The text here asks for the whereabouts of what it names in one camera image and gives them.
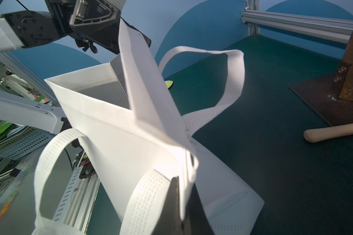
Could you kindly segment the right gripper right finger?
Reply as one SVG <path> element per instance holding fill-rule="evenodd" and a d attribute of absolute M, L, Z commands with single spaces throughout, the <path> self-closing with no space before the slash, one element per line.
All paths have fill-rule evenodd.
<path fill-rule="evenodd" d="M 194 185 L 186 206 L 183 221 L 184 235 L 213 235 L 214 232 L 205 215 L 198 191 Z"/>

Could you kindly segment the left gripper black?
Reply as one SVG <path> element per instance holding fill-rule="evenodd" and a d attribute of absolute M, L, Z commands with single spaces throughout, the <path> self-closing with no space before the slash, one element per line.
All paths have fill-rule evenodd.
<path fill-rule="evenodd" d="M 83 51 L 98 50 L 95 44 L 119 54 L 121 11 L 125 1 L 45 1 L 58 32 L 58 37 L 70 36 Z"/>

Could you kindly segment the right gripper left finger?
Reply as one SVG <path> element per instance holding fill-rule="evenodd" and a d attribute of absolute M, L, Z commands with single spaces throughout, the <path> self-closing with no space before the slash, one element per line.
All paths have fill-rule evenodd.
<path fill-rule="evenodd" d="M 170 182 L 160 217 L 152 235 L 183 235 L 179 210 L 179 180 L 178 177 L 174 177 Z"/>

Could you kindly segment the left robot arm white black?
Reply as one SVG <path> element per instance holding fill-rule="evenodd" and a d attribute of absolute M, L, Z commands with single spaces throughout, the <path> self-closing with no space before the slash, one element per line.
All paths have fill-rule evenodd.
<path fill-rule="evenodd" d="M 87 55 L 119 54 L 123 1 L 45 1 L 46 11 L 23 6 L 0 13 L 0 58 L 9 58 L 34 75 L 33 85 L 52 102 L 45 79 L 98 64 Z"/>

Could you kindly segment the white insulated delivery bag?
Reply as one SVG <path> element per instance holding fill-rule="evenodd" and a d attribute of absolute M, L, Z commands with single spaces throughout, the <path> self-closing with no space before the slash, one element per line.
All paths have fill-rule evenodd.
<path fill-rule="evenodd" d="M 162 72 L 183 52 L 179 46 L 156 63 L 144 36 L 120 22 L 120 65 L 127 108 L 103 98 L 120 83 L 107 63 L 47 79 L 71 124 L 41 153 L 34 174 L 35 235 L 79 235 L 80 230 L 42 216 L 45 184 L 63 149 L 78 140 L 89 157 L 122 225 L 122 235 L 152 235 L 172 178 L 179 180 L 180 219 L 195 185 L 214 235 L 249 235 L 263 199 L 225 163 L 193 139 L 194 133 L 233 105 L 245 81 L 244 54 L 224 51 L 227 79 L 222 97 L 210 108 L 181 115 Z"/>

